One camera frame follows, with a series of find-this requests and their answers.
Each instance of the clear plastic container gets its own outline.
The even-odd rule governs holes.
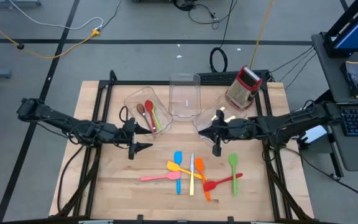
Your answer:
[[[195,132],[198,134],[198,131],[204,130],[211,126],[212,121],[217,119],[216,110],[222,110],[224,113],[225,122],[229,122],[231,119],[235,118],[245,118],[247,116],[247,111],[233,98],[223,94],[206,110],[204,110],[200,115],[198,115],[193,120],[193,125],[195,127]],[[201,139],[207,140],[209,143],[213,143],[212,140],[199,135]]]
[[[154,108],[154,112],[149,112],[146,101],[151,101],[153,103],[154,107],[150,108]],[[150,134],[153,138],[160,136],[170,129],[173,121],[172,116],[161,103],[153,88],[145,87],[131,94],[125,98],[124,104],[128,107],[128,111],[140,126],[146,129],[155,130],[153,134]],[[142,114],[139,111],[138,105],[143,106],[144,112]]]
[[[168,111],[175,121],[191,121],[201,113],[200,82],[197,74],[171,75]]]

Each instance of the gray floor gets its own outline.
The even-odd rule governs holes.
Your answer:
[[[36,19],[65,24],[74,0],[42,1],[44,6],[27,6],[24,10]],[[225,15],[229,1],[205,0],[218,17]],[[81,0],[73,26],[90,17],[108,18],[118,1]],[[255,40],[263,21],[268,0],[239,0],[233,11],[227,39]],[[263,40],[310,40],[314,33],[327,30],[343,12],[339,0],[276,0],[266,25]],[[206,19],[202,9],[192,12],[197,19]],[[82,30],[69,32],[69,39],[84,39],[93,22]],[[0,28],[13,38],[59,39],[62,29],[42,27],[24,18],[19,12],[0,7]],[[186,12],[174,8],[166,0],[143,0],[134,4],[123,0],[117,17],[98,39],[221,39],[224,24],[218,30],[189,21]],[[53,55],[57,44],[26,44],[45,55]],[[215,45],[193,44],[86,44],[60,59],[46,103],[64,113],[73,114],[78,91],[84,80],[107,79],[114,69],[120,80],[168,80],[173,73],[209,72],[208,57]],[[278,67],[305,51],[308,46],[261,45],[254,69]],[[228,70],[238,70],[250,62],[253,45],[224,45],[229,57]],[[16,118],[16,109],[23,97],[38,97],[51,61],[27,55],[11,44],[0,44],[0,68],[12,71],[11,79],[0,79],[0,201],[20,151],[28,124]],[[216,60],[217,68],[222,62]],[[274,73],[281,79],[291,65]],[[289,84],[300,66],[283,82]],[[299,108],[309,98],[316,98],[328,88],[317,57],[305,67],[287,90],[290,108]],[[37,128],[5,216],[8,220],[47,217],[52,201],[65,140]],[[311,162],[331,173],[328,155],[305,153]],[[358,195],[341,187],[305,165],[306,181],[316,218],[327,222],[358,223]],[[358,189],[358,172],[346,172],[344,183]]]

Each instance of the red spoon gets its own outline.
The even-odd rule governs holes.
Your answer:
[[[146,100],[146,102],[144,102],[144,107],[146,108],[147,112],[149,112],[150,119],[152,120],[153,132],[155,133],[155,132],[157,132],[157,128],[155,127],[155,123],[154,123],[154,119],[153,119],[154,104],[150,100]]]
[[[239,178],[239,177],[242,177],[242,173],[239,173],[239,174],[236,174],[236,178]],[[205,182],[204,183],[204,191],[210,191],[210,190],[213,190],[215,189],[215,187],[218,185],[218,184],[221,184],[223,182],[227,182],[229,180],[232,180],[233,179],[233,176],[230,176],[226,179],[223,179],[223,180],[220,180],[220,181],[208,181],[208,182]]]

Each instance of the green spatula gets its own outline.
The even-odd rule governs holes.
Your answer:
[[[236,196],[237,195],[237,178],[236,178],[237,154],[236,153],[230,153],[229,163],[233,171],[233,194],[234,196]]]

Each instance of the pink spatula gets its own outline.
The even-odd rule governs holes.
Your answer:
[[[139,178],[140,181],[148,181],[148,180],[157,180],[162,178],[168,178],[170,180],[177,180],[180,178],[180,171],[169,172],[165,175],[157,175],[157,176],[150,176],[150,177],[141,177]]]

